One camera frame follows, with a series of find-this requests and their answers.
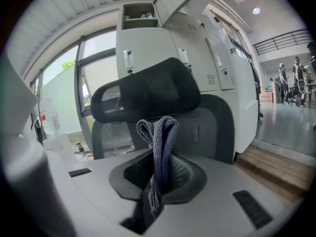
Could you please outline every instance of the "black vent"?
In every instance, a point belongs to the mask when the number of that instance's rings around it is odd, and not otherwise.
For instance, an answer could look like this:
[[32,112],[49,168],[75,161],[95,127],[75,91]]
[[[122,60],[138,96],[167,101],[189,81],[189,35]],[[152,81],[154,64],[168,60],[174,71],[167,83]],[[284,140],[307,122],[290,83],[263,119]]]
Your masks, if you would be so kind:
[[79,170],[75,170],[75,171],[70,171],[68,172],[70,177],[75,177],[75,176],[81,176],[87,173],[92,172],[90,169],[88,168],[83,168],[83,169],[79,169]]
[[235,192],[233,193],[233,196],[237,199],[238,203],[257,229],[262,228],[273,220],[248,191]]
[[207,81],[209,85],[215,85],[215,77],[214,75],[207,75]]

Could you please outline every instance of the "wooden step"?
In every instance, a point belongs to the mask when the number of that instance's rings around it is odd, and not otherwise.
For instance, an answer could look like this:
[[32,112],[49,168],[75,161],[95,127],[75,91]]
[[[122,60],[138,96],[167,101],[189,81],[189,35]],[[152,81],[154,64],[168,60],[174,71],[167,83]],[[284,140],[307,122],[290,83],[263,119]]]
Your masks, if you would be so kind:
[[315,175],[312,167],[254,146],[238,155],[237,164],[299,197],[308,191]]

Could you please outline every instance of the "metal railing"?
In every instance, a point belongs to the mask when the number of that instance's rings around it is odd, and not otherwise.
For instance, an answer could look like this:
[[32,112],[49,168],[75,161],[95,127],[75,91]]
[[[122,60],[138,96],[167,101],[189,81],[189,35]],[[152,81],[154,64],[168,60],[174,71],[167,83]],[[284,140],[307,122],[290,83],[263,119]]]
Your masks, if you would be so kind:
[[258,55],[279,50],[293,45],[301,45],[312,42],[313,38],[307,29],[292,31],[278,35],[274,38],[254,44]]

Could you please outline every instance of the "open cabinet door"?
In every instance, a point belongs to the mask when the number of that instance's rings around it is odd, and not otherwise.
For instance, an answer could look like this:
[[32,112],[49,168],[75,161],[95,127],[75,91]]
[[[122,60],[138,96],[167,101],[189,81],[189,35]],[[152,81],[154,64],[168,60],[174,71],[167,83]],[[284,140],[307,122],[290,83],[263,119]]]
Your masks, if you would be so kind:
[[172,16],[189,1],[190,0],[154,0],[155,17],[158,18],[160,26],[165,27]]

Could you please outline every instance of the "mesh headrest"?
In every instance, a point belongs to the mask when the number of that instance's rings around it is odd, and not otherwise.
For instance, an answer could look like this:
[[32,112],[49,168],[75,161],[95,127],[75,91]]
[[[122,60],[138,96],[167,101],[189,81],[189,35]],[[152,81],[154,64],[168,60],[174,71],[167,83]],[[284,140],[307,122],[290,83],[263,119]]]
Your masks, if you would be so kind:
[[91,113],[100,123],[136,121],[194,110],[200,102],[198,86],[176,58],[98,88]]

